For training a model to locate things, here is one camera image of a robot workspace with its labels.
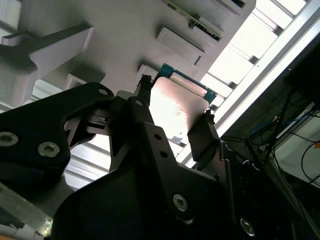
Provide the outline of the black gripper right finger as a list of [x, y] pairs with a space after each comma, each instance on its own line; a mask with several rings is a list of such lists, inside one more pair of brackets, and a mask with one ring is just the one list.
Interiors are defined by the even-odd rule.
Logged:
[[210, 110], [188, 132], [196, 169], [222, 188], [210, 197], [219, 240], [297, 240], [295, 209], [281, 195], [257, 158], [243, 159], [221, 140]]

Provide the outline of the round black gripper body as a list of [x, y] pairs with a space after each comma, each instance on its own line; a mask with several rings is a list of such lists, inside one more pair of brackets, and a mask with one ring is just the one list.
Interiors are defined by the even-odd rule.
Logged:
[[165, 200], [150, 171], [128, 165], [71, 194], [53, 240], [238, 240], [227, 195], [213, 177], [178, 165]]

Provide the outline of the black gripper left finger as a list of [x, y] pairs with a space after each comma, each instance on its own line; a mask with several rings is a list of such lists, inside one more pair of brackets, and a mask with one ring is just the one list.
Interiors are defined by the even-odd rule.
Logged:
[[172, 190], [166, 172], [178, 164], [149, 105], [153, 87], [144, 75], [128, 99], [99, 83], [87, 83], [0, 116], [0, 206], [27, 224], [53, 224], [63, 202], [54, 189], [71, 149], [95, 134], [110, 137], [111, 172], [129, 165], [151, 172], [165, 200]]

